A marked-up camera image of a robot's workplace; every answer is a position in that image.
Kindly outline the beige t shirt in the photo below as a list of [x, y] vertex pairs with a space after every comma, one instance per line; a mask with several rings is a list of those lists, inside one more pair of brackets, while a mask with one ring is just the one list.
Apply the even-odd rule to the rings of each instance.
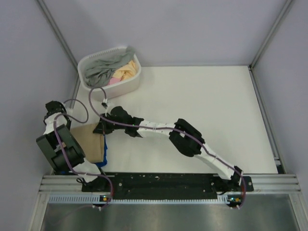
[[85, 158], [91, 163], [102, 161], [100, 141], [103, 135], [93, 133], [97, 124], [87, 124], [70, 129], [71, 134], [82, 148]]

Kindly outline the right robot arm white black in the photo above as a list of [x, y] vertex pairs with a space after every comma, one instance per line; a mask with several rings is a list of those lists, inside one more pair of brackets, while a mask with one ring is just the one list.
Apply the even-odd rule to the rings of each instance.
[[107, 135], [115, 130], [123, 130], [133, 138], [167, 138], [182, 155], [196, 157], [211, 167], [229, 190], [237, 190], [243, 183], [243, 171], [212, 150], [201, 132], [184, 119], [175, 123], [155, 123], [131, 116], [121, 106], [116, 106], [100, 115], [93, 133]]

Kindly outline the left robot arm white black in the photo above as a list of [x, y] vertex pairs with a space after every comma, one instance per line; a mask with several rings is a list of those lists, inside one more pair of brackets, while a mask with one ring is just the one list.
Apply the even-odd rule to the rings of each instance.
[[50, 101], [45, 104], [47, 110], [43, 123], [44, 133], [36, 139], [41, 152], [56, 173], [72, 173], [91, 184], [99, 191], [109, 186], [109, 179], [95, 164], [86, 159], [84, 149], [71, 133], [74, 119], [64, 103]]

